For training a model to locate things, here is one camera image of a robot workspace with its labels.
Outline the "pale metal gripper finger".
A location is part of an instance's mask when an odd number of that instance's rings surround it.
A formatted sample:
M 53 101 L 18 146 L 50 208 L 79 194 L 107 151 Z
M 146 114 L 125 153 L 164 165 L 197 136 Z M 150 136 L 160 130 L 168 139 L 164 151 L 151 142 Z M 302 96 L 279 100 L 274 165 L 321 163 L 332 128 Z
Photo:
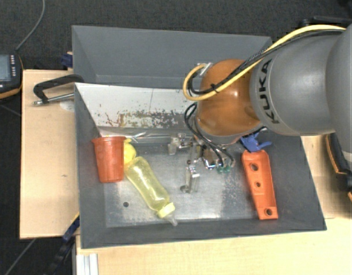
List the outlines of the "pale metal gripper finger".
M 180 187 L 183 193 L 196 193 L 198 191 L 200 174 L 195 166 L 188 166 L 185 170 L 185 184 Z
M 179 150 L 189 148 L 193 144 L 193 138 L 186 133 L 178 133 L 175 136 L 171 136 L 170 142 L 167 145 L 168 154 L 175 155 Z

